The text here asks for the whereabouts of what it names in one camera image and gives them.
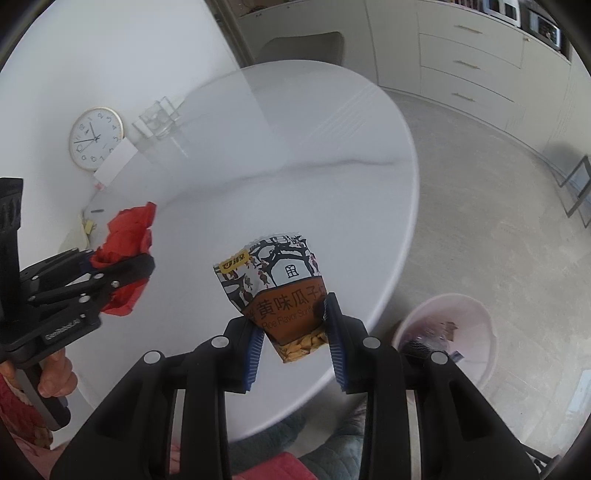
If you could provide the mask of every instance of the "drawer handle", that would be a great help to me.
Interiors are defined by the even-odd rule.
[[[480,67],[476,65],[472,65],[472,63],[468,63],[463,60],[454,60],[455,63],[459,63],[460,65],[465,65],[466,67],[470,67],[471,69],[480,70]]]
[[[455,95],[459,98],[463,98],[464,100],[468,100],[469,102],[476,102],[476,100],[474,100],[474,98],[466,97],[466,96],[463,96],[459,93],[452,93],[452,95]]]
[[[457,28],[461,28],[463,30],[468,30],[468,32],[479,33],[480,35],[482,35],[482,32],[480,30],[476,30],[474,28],[466,27],[465,25],[456,25],[456,27]]]

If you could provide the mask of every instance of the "silver screw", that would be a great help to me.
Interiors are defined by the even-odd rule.
[[[381,342],[376,337],[365,337],[363,339],[363,346],[365,348],[379,348]]]
[[[144,362],[147,364],[154,364],[160,360],[161,357],[162,355],[160,355],[159,352],[152,350],[151,352],[148,352],[144,355]]]
[[[431,354],[431,361],[437,365],[445,365],[447,363],[447,355],[443,352],[433,352]]]
[[[224,348],[230,344],[230,340],[228,340],[223,335],[219,337],[212,338],[212,346],[215,348]]]

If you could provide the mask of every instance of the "red package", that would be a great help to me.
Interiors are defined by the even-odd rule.
[[[105,268],[139,254],[150,253],[152,232],[150,226],[156,215],[156,205],[148,202],[144,207],[121,210],[109,223],[105,243],[90,258],[95,268]],[[111,301],[102,309],[110,315],[125,316],[132,312],[148,283],[143,278],[121,287],[111,295]]]

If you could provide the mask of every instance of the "round clock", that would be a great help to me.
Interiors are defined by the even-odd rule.
[[[91,108],[80,115],[70,132],[72,160],[85,170],[95,171],[123,136],[123,123],[114,110]]]

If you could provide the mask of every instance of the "white round table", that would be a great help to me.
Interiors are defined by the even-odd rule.
[[[96,246],[119,209],[158,205],[156,269],[134,312],[103,315],[68,347],[93,406],[146,351],[193,350],[239,316],[213,264],[255,238],[303,234],[326,288],[371,330],[413,237],[413,139],[394,102],[360,75],[311,61],[260,64],[195,90],[180,113],[180,131],[136,155],[87,208],[104,210],[93,214]],[[230,440],[289,415],[332,376],[327,346],[283,364],[265,340],[252,391],[226,394]]]

